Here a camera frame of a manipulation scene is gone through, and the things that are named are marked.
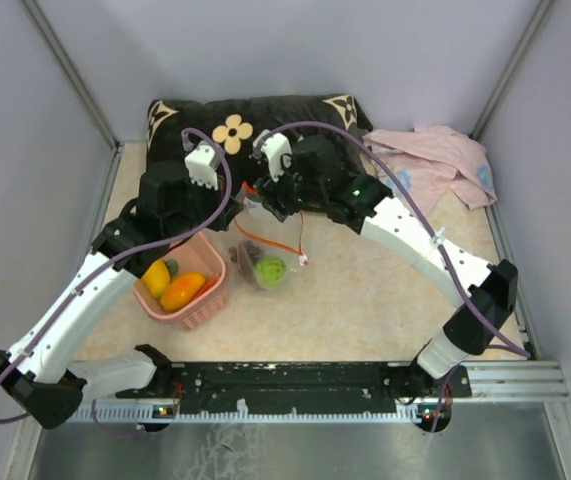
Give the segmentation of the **purple grape bunch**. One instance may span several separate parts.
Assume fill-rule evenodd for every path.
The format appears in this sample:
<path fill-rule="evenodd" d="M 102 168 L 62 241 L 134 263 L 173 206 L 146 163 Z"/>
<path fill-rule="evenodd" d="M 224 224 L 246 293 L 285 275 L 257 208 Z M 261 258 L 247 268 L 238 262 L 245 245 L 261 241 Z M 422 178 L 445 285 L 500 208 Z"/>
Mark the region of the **purple grape bunch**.
<path fill-rule="evenodd" d="M 264 250 L 252 240 L 241 240 L 235 246 L 228 249 L 232 263 L 240 265 L 255 265 L 265 255 Z"/>

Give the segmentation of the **clear zip top bag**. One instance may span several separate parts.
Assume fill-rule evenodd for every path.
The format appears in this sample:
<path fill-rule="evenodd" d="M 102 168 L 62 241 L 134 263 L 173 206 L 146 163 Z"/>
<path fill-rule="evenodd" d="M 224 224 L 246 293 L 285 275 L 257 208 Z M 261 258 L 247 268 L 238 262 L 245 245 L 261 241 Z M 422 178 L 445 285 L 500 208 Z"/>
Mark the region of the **clear zip top bag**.
<path fill-rule="evenodd" d="M 246 182 L 242 184 L 237 193 L 236 200 L 242 206 L 230 224 L 233 235 L 231 246 L 241 240 L 252 240 L 265 252 L 265 255 L 280 257 L 286 264 L 287 273 L 277 288 L 264 289 L 255 279 L 254 266 L 249 264 L 235 264 L 241 277 L 253 288 L 260 291 L 273 291 L 280 289 L 291 275 L 309 264 L 309 257 L 304 248 L 304 215 L 298 212 L 289 216 L 284 222 L 276 219 L 261 203 L 257 192 Z"/>

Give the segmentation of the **green custard apple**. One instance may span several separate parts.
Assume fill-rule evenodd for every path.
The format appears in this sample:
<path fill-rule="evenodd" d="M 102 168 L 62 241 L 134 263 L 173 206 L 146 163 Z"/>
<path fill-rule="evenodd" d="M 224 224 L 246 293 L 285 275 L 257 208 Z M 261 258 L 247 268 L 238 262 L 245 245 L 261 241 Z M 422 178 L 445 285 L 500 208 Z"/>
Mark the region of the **green custard apple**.
<path fill-rule="evenodd" d="M 258 285 L 264 289 L 279 287 L 286 273 L 286 264 L 278 256 L 263 256 L 254 266 L 255 279 Z"/>

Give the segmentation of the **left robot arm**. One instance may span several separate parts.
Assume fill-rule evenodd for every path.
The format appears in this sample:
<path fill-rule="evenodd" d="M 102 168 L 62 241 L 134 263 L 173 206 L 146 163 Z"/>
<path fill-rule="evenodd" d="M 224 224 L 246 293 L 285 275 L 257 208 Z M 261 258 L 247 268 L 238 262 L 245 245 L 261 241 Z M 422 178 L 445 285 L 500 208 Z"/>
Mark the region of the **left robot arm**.
<path fill-rule="evenodd" d="M 137 197 L 94 239 L 79 271 L 41 319 L 0 350 L 0 389 L 41 427 L 64 424 L 84 403 L 130 390 L 159 397 L 173 384 L 170 360 L 149 345 L 104 360 L 74 356 L 111 306 L 173 245 L 228 227 L 238 209 L 224 158 L 160 162 Z"/>

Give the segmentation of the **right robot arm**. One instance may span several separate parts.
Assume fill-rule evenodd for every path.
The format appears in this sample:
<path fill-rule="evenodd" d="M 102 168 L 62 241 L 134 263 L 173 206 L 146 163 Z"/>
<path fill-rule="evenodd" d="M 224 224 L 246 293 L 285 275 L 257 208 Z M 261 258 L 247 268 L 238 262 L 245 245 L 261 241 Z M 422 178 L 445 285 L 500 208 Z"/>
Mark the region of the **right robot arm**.
<path fill-rule="evenodd" d="M 256 141 L 254 155 L 266 176 L 254 187 L 278 220 L 301 211 L 323 213 L 358 235 L 393 251 L 432 282 L 455 311 L 410 363 L 410 384 L 435 395 L 447 374 L 470 356 L 485 352 L 513 314 L 518 270 L 496 265 L 431 234 L 424 223 L 376 177 L 353 170 L 322 136 L 291 144 L 274 134 Z"/>

